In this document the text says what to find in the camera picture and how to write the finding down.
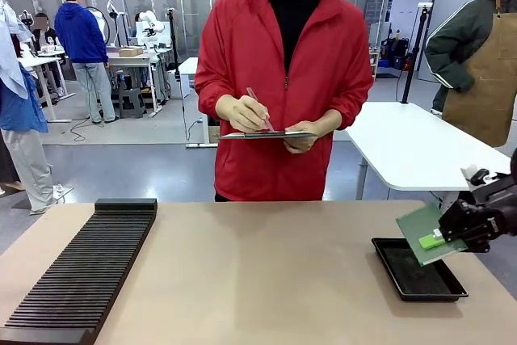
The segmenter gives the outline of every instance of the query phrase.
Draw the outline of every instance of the brown apron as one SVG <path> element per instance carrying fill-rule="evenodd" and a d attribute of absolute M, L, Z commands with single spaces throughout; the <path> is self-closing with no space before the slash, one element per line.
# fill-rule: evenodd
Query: brown apron
<path fill-rule="evenodd" d="M 474 79 L 466 93 L 450 90 L 443 119 L 492 147 L 505 145 L 517 95 L 517 14 L 498 13 L 486 42 L 464 66 Z"/>

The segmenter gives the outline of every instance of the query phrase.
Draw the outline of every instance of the black tray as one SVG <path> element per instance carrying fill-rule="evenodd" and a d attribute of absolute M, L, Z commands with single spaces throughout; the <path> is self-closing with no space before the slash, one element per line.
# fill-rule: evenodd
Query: black tray
<path fill-rule="evenodd" d="M 372 243 L 403 301 L 456 302 L 469 296 L 443 260 L 420 267 L 404 238 L 373 238 Z"/>

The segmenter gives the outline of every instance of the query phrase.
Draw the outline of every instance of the dark green jacket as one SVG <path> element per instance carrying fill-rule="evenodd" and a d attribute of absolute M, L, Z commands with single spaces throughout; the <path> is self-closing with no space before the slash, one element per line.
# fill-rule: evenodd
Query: dark green jacket
<path fill-rule="evenodd" d="M 502 12 L 517 12 L 517 0 L 502 0 Z M 488 39 L 495 13 L 495 0 L 472 0 L 427 40 L 427 63 L 442 84 L 433 101 L 433 109 L 443 111 L 449 88 L 466 92 L 474 84 L 473 77 L 462 64 Z"/>

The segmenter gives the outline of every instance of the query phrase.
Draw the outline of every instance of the black shirt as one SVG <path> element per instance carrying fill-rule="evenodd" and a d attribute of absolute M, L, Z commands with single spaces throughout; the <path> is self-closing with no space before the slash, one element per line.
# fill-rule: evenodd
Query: black shirt
<path fill-rule="evenodd" d="M 289 71 L 292 54 L 301 32 L 319 2 L 320 0 L 269 0 L 282 34 L 286 73 Z"/>

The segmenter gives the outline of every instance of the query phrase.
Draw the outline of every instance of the gray pants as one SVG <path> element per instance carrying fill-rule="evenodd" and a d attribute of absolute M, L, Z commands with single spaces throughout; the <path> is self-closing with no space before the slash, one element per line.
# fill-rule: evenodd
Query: gray pants
<path fill-rule="evenodd" d="M 115 119 L 115 110 L 111 102 L 111 84 L 107 78 L 104 64 L 72 64 L 75 75 L 86 92 L 86 105 L 90 111 L 90 118 L 94 122 L 99 122 L 101 116 L 97 105 L 97 94 L 104 111 L 104 120 L 112 121 Z"/>
<path fill-rule="evenodd" d="M 31 201 L 32 213 L 42 213 L 55 203 L 50 167 L 41 145 L 40 134 L 33 129 L 24 133 L 2 130 L 19 180 Z"/>

